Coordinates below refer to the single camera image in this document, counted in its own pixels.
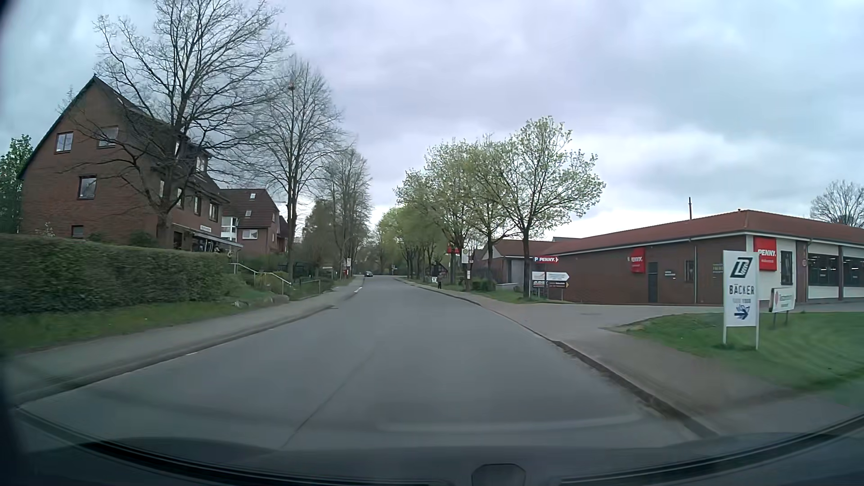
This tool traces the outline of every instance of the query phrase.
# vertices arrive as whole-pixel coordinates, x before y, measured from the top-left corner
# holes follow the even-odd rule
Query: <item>tree trunk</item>
[[[522,265],[522,297],[528,298],[531,290],[531,252],[528,247],[528,232],[522,233],[522,255],[524,256],[524,264]]]

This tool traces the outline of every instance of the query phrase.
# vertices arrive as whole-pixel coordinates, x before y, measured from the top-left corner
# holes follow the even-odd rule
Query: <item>street sign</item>
[[[759,254],[723,250],[723,344],[726,328],[755,327],[759,349]]]
[[[570,280],[570,274],[567,272],[546,272],[546,279],[550,282],[566,282]]]
[[[795,309],[795,289],[792,287],[775,287],[771,289],[768,312],[786,312],[792,309]]]

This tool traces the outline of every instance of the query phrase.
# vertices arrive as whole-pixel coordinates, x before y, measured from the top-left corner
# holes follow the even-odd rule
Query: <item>supermarket building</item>
[[[759,300],[792,287],[799,303],[864,298],[864,229],[753,210],[589,238],[544,242],[569,287],[550,296],[598,304],[721,304],[723,250],[759,253]]]

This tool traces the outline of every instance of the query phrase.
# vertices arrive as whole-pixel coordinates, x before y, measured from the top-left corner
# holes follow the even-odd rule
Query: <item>bare tree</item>
[[[95,22],[103,38],[98,81],[109,88],[105,95],[118,108],[120,125],[105,127],[85,109],[74,119],[86,136],[116,147],[97,163],[112,168],[157,214],[157,237],[169,246],[171,209],[187,189],[218,190],[207,175],[215,170],[210,159],[250,137],[246,122],[272,98],[289,39],[276,28],[278,10],[265,0],[154,5],[151,36],[139,35],[129,18]]]
[[[864,187],[845,179],[833,181],[810,203],[810,218],[864,227]]]
[[[345,133],[330,87],[318,70],[292,56],[279,76],[275,96],[252,119],[250,131],[256,135],[250,139],[251,151],[232,166],[239,178],[262,183],[276,197],[285,197],[286,252],[288,268],[293,269],[298,202],[321,176],[325,161],[343,150]]]
[[[332,226],[340,270],[345,258],[356,257],[368,234],[366,223],[372,212],[370,181],[366,159],[351,147],[329,157],[323,177],[316,182],[319,197],[329,201],[333,208]]]

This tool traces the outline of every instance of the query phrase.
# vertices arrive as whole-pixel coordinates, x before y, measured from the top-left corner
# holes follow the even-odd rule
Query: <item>shrub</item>
[[[0,314],[216,300],[223,258],[212,253],[0,235]]]
[[[136,231],[129,236],[129,246],[141,246],[144,248],[157,248],[159,241],[146,231]]]

